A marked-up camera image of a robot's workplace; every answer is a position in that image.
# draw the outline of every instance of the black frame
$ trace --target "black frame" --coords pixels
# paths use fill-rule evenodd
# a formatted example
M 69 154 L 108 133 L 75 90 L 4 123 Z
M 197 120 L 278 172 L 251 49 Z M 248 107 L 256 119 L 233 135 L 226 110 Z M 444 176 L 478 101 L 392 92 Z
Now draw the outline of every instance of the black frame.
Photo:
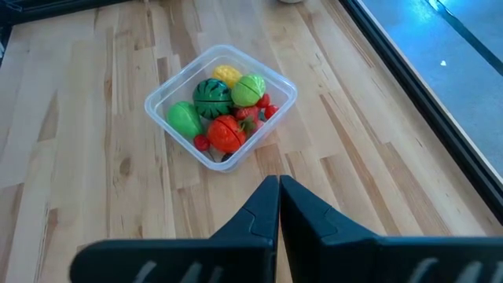
M 460 129 L 432 96 L 416 73 L 374 23 L 358 0 L 340 0 L 363 35 L 379 54 L 449 154 L 479 195 L 503 224 L 503 184 Z
M 295 283 L 503 281 L 501 237 L 381 237 L 287 175 L 266 177 L 208 239 L 94 243 L 70 279 L 273 283 L 280 223 Z
M 0 0 L 0 26 L 74 13 L 127 0 Z

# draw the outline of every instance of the plastic container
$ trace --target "plastic container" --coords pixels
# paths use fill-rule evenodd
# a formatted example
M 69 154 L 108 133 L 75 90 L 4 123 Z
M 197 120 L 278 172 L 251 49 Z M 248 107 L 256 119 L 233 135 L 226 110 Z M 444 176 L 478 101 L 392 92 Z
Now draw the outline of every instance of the plastic container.
M 269 119 L 256 133 L 254 133 L 228 160 L 214 162 L 193 146 L 193 142 L 182 137 L 165 120 L 166 112 L 171 105 L 178 101 L 192 102 L 192 95 L 199 82 L 211 77 L 213 69 L 221 64 L 235 67 L 242 74 L 255 73 L 266 81 L 266 92 L 270 95 L 271 103 L 279 107 L 278 112 Z M 150 94 L 145 100 L 145 111 L 171 137 L 179 142 L 194 157 L 209 169 L 230 172 L 243 162 L 257 145 L 277 126 L 285 113 L 292 107 L 297 98 L 296 86 L 282 75 L 261 64 L 247 54 L 232 46 L 213 46 L 206 50 L 194 61 L 185 66 L 177 75 L 166 81 L 158 90 Z

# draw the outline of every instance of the toy strawberry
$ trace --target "toy strawberry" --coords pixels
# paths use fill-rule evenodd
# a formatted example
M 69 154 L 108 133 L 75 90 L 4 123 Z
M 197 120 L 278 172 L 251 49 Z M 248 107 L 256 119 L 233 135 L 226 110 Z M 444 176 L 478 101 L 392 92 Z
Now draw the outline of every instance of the toy strawberry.
M 246 133 L 231 115 L 219 116 L 207 129 L 210 143 L 223 153 L 235 153 L 246 141 Z
M 260 109 L 256 106 L 244 107 L 237 110 L 235 117 L 241 121 L 251 116 L 253 117 L 253 121 L 257 122 L 259 120 L 259 111 Z
M 202 153 L 207 152 L 211 160 L 215 161 L 215 158 L 210 153 L 210 140 L 208 140 L 204 134 L 198 134 L 194 138 L 194 147 Z
M 266 107 L 266 110 L 264 111 L 264 115 L 266 116 L 266 119 L 270 119 L 274 115 L 274 113 L 277 112 L 279 108 L 276 105 L 269 105 Z
M 264 94 L 262 98 L 260 98 L 257 101 L 257 104 L 255 104 L 255 106 L 257 106 L 258 108 L 265 108 L 269 106 L 269 104 L 270 104 L 270 96 L 269 94 Z

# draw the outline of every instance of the blue floor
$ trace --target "blue floor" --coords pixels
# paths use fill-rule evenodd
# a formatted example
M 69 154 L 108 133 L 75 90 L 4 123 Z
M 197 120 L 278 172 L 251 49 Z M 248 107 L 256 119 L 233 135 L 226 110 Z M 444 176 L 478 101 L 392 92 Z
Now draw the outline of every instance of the blue floor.
M 503 59 L 503 2 L 440 1 Z M 503 175 L 503 77 L 437 14 L 428 0 L 364 0 L 364 3 L 483 155 Z

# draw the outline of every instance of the wooden countertop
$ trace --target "wooden countertop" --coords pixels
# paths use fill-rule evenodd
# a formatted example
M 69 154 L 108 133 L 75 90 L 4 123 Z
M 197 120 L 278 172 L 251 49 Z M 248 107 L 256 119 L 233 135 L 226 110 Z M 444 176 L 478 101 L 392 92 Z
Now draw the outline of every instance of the wooden countertop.
M 229 43 L 296 83 L 236 171 L 204 169 L 145 96 Z M 337 0 L 126 2 L 13 29 L 0 69 L 0 282 L 64 282 L 105 238 L 209 237 L 290 174 L 380 234 L 501 226 Z M 277 280 L 290 281 L 280 241 Z

